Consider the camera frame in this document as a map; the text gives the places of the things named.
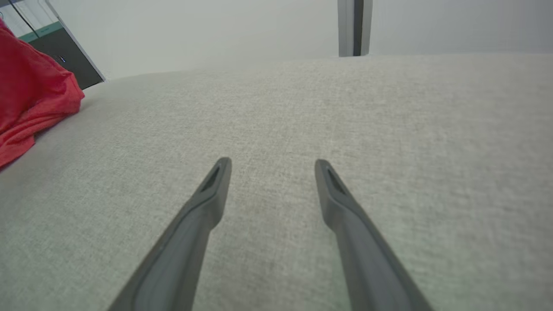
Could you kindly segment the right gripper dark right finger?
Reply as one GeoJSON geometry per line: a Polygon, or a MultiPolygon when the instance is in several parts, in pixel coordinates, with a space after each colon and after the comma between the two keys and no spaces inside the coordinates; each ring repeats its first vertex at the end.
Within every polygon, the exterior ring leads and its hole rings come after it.
{"type": "Polygon", "coordinates": [[[375,224],[330,162],[315,162],[322,216],[334,232],[353,311],[430,311],[375,224]]]}

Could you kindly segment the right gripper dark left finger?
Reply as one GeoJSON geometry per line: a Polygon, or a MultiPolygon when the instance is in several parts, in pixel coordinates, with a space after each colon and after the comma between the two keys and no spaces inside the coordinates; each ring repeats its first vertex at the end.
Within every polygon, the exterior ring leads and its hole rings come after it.
{"type": "Polygon", "coordinates": [[[210,232],[225,210],[232,161],[219,158],[132,274],[111,311],[190,311],[210,232]]]}

